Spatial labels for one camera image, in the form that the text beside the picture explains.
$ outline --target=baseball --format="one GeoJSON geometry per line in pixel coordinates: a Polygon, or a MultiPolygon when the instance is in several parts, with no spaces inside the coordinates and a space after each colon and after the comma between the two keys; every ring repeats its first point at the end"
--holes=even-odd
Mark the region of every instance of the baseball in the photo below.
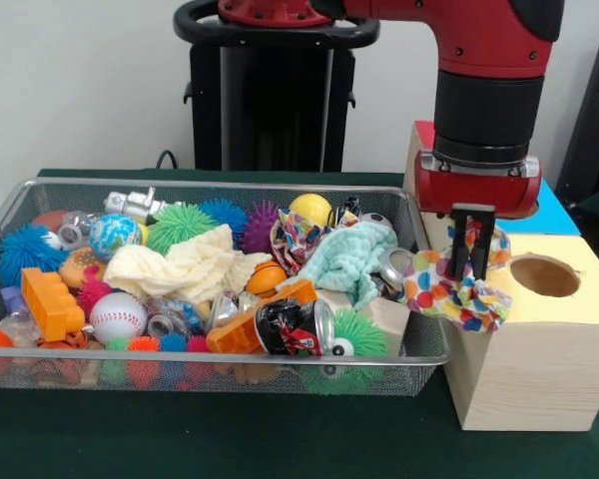
{"type": "Polygon", "coordinates": [[[96,339],[106,344],[114,337],[141,335],[147,326],[147,312],[130,294],[113,292],[96,302],[89,320],[96,339]]]}

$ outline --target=white wall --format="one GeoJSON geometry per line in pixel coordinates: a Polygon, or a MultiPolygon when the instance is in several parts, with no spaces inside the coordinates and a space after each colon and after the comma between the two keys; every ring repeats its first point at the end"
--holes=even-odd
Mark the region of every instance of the white wall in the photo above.
{"type": "MultiPolygon", "coordinates": [[[[193,165],[184,1],[0,0],[0,202],[43,167],[146,168],[164,148],[193,165]]],[[[566,3],[532,144],[551,182],[599,44],[599,0],[566,3]]],[[[355,53],[346,170],[403,171],[412,121],[432,118],[435,49],[426,27],[384,22],[355,53]]]]}

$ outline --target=yellow ball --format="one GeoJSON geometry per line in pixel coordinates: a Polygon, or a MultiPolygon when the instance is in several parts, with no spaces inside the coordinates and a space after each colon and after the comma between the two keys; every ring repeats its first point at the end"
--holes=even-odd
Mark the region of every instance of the yellow ball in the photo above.
{"type": "Polygon", "coordinates": [[[328,214],[331,210],[330,203],[326,198],[315,193],[298,196],[293,200],[289,209],[322,228],[328,224],[328,214]]]}
{"type": "Polygon", "coordinates": [[[141,223],[138,223],[138,226],[140,227],[140,231],[142,232],[142,245],[146,246],[147,240],[149,239],[149,229],[141,223]]]}

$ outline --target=green tablecloth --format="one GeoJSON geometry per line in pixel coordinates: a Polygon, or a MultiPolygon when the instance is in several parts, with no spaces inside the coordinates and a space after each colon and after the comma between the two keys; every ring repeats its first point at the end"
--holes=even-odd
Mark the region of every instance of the green tablecloth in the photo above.
{"type": "MultiPolygon", "coordinates": [[[[400,175],[43,171],[401,185],[400,175]]],[[[599,478],[590,433],[459,428],[442,369],[416,398],[0,390],[0,478],[599,478]]]]}

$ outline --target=wire mesh basket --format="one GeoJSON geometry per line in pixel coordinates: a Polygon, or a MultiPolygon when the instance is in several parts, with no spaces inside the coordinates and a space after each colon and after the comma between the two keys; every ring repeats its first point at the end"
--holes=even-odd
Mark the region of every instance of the wire mesh basket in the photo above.
{"type": "MultiPolygon", "coordinates": [[[[109,192],[147,187],[155,187],[156,198],[167,202],[225,198],[245,209],[262,199],[288,205],[303,192],[319,193],[332,205],[356,196],[366,212],[392,222],[400,246],[427,247],[416,207],[397,188],[58,178],[35,179],[11,193],[0,209],[0,239],[43,213],[101,212],[109,192]]],[[[0,319],[5,314],[0,296],[0,319]]],[[[449,358],[444,325],[412,313],[395,357],[0,348],[0,387],[414,396],[449,358]]]]}

